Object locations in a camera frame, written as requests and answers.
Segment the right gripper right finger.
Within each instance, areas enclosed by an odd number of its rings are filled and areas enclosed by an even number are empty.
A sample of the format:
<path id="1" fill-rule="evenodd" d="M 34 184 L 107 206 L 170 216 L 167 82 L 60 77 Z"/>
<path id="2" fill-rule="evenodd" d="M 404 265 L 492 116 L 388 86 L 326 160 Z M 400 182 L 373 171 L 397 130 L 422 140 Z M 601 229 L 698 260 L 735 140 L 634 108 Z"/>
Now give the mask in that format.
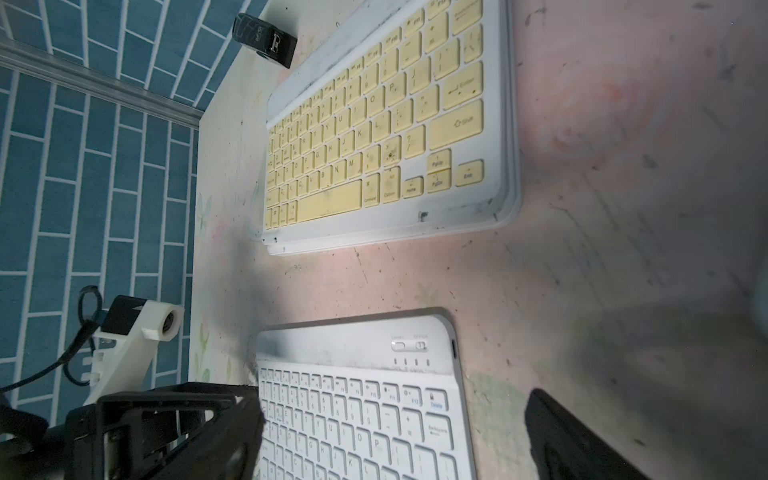
<path id="1" fill-rule="evenodd" d="M 524 413 L 530 453 L 541 479 L 646 477 L 546 391 L 530 392 Z"/>

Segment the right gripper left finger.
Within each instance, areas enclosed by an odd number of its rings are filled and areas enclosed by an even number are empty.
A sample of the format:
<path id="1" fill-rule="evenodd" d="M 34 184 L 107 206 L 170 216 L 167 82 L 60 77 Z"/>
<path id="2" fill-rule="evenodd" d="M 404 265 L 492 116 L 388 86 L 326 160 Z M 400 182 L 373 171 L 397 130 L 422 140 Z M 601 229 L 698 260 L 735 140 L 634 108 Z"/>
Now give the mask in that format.
<path id="1" fill-rule="evenodd" d="M 260 458 L 265 416 L 257 392 L 184 392 L 180 411 L 212 418 L 153 469 L 154 479 L 251 479 Z"/>

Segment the yellow keyboard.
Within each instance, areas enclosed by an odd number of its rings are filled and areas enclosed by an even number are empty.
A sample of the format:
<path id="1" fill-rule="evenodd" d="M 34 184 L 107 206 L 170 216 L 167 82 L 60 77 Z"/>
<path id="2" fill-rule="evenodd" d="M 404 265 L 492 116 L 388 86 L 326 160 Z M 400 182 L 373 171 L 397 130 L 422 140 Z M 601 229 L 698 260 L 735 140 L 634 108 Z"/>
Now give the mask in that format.
<path id="1" fill-rule="evenodd" d="M 495 229 L 522 204 L 509 1 L 367 1 L 271 95 L 274 256 Z"/>

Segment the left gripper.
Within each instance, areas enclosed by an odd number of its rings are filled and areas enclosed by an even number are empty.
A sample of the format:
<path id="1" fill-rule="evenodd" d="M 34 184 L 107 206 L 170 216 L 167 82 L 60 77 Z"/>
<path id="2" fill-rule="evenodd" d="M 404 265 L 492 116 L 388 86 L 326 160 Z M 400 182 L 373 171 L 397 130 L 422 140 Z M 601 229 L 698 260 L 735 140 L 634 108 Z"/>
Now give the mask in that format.
<path id="1" fill-rule="evenodd" d="M 124 392 L 76 408 L 64 424 L 1 400 L 3 479 L 154 479 L 152 471 L 212 413 L 180 411 L 184 392 L 257 392 L 253 386 L 184 383 Z"/>

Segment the white keyboard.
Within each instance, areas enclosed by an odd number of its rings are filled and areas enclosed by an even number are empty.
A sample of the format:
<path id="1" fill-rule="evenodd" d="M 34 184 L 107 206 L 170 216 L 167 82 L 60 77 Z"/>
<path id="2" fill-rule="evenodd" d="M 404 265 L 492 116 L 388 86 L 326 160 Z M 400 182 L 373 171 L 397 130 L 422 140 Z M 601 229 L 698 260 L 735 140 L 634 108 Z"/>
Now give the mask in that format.
<path id="1" fill-rule="evenodd" d="M 476 477 L 446 310 L 272 326 L 253 347 L 266 417 L 256 478 Z"/>

